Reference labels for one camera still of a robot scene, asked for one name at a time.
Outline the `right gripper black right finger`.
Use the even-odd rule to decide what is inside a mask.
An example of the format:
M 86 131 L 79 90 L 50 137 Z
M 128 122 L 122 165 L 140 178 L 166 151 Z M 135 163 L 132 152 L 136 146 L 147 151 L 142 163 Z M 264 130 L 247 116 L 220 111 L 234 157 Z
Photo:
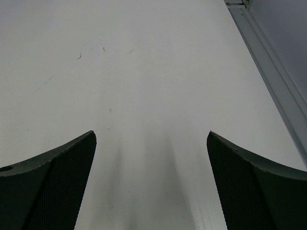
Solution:
M 307 173 L 210 132 L 207 150 L 229 230 L 305 230 Z

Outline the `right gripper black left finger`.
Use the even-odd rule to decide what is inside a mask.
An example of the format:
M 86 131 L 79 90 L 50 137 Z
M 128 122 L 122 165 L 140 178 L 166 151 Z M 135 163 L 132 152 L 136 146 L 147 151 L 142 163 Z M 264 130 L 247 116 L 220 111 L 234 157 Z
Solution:
M 88 131 L 74 140 L 0 169 L 2 230 L 75 228 L 96 149 Z

